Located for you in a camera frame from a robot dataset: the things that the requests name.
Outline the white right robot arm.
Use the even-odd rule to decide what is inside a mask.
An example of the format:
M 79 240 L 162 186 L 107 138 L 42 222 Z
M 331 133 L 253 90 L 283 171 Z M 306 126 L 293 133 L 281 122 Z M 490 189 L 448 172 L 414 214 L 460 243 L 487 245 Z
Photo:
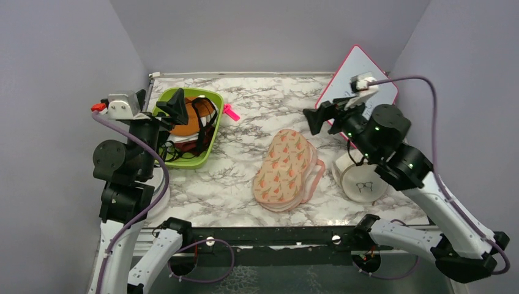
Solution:
M 365 118 L 364 105 L 347 109 L 345 104 L 346 99 L 336 99 L 304 109 L 310 132 L 320 133 L 323 123 L 332 120 L 329 132 L 345 133 L 376 174 L 417 204 L 439 229 L 425 232 L 367 214 L 354 228 L 355 245 L 404 250 L 432 261 L 445 276 L 463 284 L 497 275 L 495 254 L 504 252 L 509 237 L 476 221 L 436 177 L 427 157 L 404 142 L 410 120 L 394 105 L 378 105 Z

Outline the orange bra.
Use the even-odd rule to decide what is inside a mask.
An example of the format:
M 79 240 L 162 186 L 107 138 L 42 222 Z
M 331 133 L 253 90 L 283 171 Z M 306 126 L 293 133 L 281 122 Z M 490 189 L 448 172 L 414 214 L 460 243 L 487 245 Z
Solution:
M 204 95 L 186 97 L 185 106 L 188 114 L 188 124 L 178 125 L 170 132 L 173 141 L 191 140 L 197 138 L 201 129 L 206 130 L 215 122 L 218 108 L 215 103 Z

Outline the peach patterned mesh laundry bag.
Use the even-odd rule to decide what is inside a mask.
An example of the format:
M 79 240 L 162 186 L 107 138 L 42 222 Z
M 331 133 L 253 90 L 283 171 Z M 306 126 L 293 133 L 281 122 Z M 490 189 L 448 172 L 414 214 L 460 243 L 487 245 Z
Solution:
M 263 208 L 280 213 L 309 202 L 326 171 L 316 148 L 299 132 L 280 130 L 253 180 L 253 196 Z

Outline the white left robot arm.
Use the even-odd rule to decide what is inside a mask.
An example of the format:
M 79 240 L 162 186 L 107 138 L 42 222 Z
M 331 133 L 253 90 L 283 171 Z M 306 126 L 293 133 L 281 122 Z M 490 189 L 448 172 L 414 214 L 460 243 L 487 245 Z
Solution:
M 127 142 L 105 140 L 94 150 L 93 176 L 104 181 L 100 207 L 100 245 L 91 293 L 147 293 L 161 270 L 177 252 L 193 247 L 192 225 L 175 217 L 160 227 L 156 242 L 132 264 L 138 235 L 148 212 L 165 196 L 147 182 L 155 165 L 165 168 L 158 155 L 161 131 L 187 124 L 184 91 L 157 102 L 160 114 L 144 108 L 145 91 L 111 94 L 91 107 L 98 123 L 127 137 Z

